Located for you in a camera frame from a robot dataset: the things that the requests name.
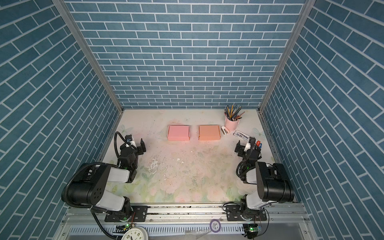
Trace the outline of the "orange paper box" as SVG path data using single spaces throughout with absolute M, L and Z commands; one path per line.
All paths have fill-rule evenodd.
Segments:
M 200 125 L 199 140 L 200 141 L 218 141 L 221 139 L 219 125 Z

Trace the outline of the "pink paper box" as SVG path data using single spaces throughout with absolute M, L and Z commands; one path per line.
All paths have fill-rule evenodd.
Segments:
M 169 125 L 167 138 L 169 141 L 189 141 L 190 126 L 188 125 Z

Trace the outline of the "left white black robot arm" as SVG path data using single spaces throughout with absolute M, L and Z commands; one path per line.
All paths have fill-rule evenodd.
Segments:
M 115 195 L 106 190 L 106 186 L 107 183 L 132 183 L 137 174 L 139 155 L 145 152 L 143 140 L 136 146 L 132 136 L 127 135 L 120 150 L 115 150 L 118 164 L 82 164 L 63 189 L 62 200 L 73 208 L 116 213 L 123 220 L 128 219 L 133 212 L 129 198 Z

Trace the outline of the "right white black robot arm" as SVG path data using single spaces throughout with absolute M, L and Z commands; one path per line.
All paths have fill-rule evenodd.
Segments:
M 283 164 L 262 162 L 262 144 L 249 138 L 246 145 L 240 142 L 235 153 L 242 158 L 236 168 L 236 175 L 249 185 L 256 185 L 257 191 L 244 195 L 241 199 L 241 212 L 252 213 L 274 203 L 292 202 L 295 192 Z

